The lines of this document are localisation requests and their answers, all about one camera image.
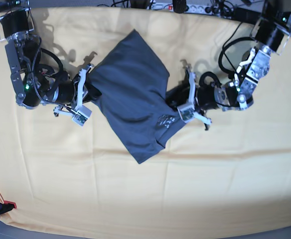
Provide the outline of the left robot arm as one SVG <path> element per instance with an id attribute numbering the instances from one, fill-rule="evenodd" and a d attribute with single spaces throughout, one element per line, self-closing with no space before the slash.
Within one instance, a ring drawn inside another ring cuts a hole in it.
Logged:
<path id="1" fill-rule="evenodd" d="M 197 82 L 195 73 L 186 65 L 183 83 L 168 92 L 166 103 L 179 113 L 185 123 L 198 119 L 204 123 L 206 130 L 212 123 L 206 116 L 208 110 L 248 109 L 254 103 L 253 92 L 259 80 L 270 69 L 271 54 L 285 47 L 283 39 L 290 36 L 291 0 L 265 1 L 250 36 L 228 39 L 222 46 L 218 65 L 228 75 L 229 81 L 222 84 L 214 73 L 208 71 Z M 256 45 L 246 52 L 237 68 L 225 68 L 222 59 L 226 50 L 242 41 L 253 41 Z"/>

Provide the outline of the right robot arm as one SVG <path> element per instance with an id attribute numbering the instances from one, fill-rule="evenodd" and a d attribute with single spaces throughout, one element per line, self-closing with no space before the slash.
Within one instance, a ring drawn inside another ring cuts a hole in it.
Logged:
<path id="1" fill-rule="evenodd" d="M 94 98 L 87 82 L 94 65 L 87 64 L 70 78 L 61 60 L 42 48 L 34 34 L 34 21 L 27 0 L 0 0 L 0 41 L 6 41 L 10 79 L 19 106 L 33 110 L 54 105 L 54 116 L 70 116 L 83 125 L 92 112 L 84 103 Z"/>

